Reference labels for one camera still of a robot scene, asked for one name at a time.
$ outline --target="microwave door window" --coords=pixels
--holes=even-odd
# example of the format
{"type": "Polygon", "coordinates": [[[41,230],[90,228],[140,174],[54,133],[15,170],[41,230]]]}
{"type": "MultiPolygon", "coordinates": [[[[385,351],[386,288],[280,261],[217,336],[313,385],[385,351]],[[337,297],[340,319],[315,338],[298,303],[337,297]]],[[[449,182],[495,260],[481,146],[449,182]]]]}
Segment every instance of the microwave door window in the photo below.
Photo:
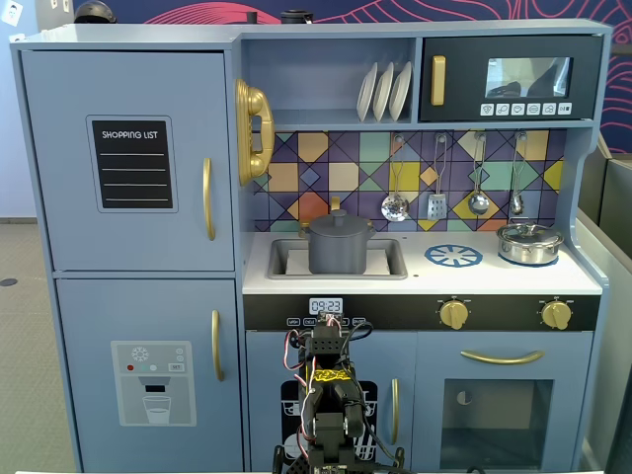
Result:
{"type": "Polygon", "coordinates": [[[567,97],[570,62],[569,57],[491,58],[485,97],[567,97]]]}

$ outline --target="sink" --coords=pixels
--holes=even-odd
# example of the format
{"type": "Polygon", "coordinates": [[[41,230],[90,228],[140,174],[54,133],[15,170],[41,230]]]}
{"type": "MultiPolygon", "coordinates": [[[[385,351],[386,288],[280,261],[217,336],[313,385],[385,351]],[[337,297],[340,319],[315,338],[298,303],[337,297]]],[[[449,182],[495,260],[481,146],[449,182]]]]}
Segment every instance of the sink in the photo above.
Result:
{"type": "Polygon", "coordinates": [[[367,242],[364,275],[319,274],[307,269],[309,242],[301,239],[274,240],[270,249],[270,279],[404,279],[408,276],[402,249],[393,239],[371,239],[367,242]]]}

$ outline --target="oven window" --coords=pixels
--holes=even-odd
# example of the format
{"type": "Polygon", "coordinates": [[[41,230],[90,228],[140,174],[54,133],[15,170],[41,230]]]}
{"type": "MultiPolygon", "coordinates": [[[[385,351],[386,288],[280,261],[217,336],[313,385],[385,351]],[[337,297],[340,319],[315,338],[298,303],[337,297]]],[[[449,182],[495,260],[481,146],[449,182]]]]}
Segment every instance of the oven window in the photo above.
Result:
{"type": "Polygon", "coordinates": [[[445,380],[440,468],[539,471],[553,380],[445,380]]]}
{"type": "Polygon", "coordinates": [[[570,57],[492,57],[485,97],[567,97],[570,72],[570,57]]]}

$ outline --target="blue wall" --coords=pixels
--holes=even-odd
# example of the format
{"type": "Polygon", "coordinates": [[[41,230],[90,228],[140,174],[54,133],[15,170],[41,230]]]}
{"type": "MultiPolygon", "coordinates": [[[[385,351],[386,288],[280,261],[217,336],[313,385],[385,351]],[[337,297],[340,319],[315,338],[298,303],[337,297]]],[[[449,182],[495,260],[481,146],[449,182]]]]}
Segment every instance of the blue wall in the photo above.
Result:
{"type": "MultiPolygon", "coordinates": [[[[632,0],[108,0],[121,23],[227,24],[259,10],[260,23],[279,23],[279,12],[302,8],[317,22],[370,23],[526,18],[589,18],[615,27],[614,41],[632,42],[632,0]]],[[[601,128],[613,152],[632,152],[632,58],[614,58],[601,128]]]]}

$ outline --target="backsplash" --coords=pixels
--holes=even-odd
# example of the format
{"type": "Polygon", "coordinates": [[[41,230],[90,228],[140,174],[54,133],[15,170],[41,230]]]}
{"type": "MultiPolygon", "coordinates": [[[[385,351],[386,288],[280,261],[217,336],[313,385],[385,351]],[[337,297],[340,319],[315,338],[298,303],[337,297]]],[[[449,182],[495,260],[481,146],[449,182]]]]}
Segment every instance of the backsplash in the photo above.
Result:
{"type": "MultiPolygon", "coordinates": [[[[515,149],[513,130],[487,130],[486,161],[481,190],[490,200],[483,215],[473,214],[467,201],[474,189],[474,131],[448,131],[441,192],[446,194],[447,219],[427,220],[428,198],[435,193],[435,133],[397,132],[403,143],[391,147],[390,132],[277,133],[275,153],[266,175],[254,183],[254,217],[258,231],[296,232],[299,222],[329,211],[332,197],[341,208],[373,221],[377,231],[495,231],[512,217],[509,210],[515,149]],[[410,203],[403,222],[384,219],[380,206],[395,190],[395,171],[403,166],[399,193],[410,203]]],[[[526,154],[519,187],[524,201],[520,217],[543,225],[555,221],[562,176],[566,130],[527,133],[517,159],[526,154]]],[[[443,145],[439,146],[439,156],[443,145]]],[[[437,166],[442,166],[437,159],[437,166]]]]}

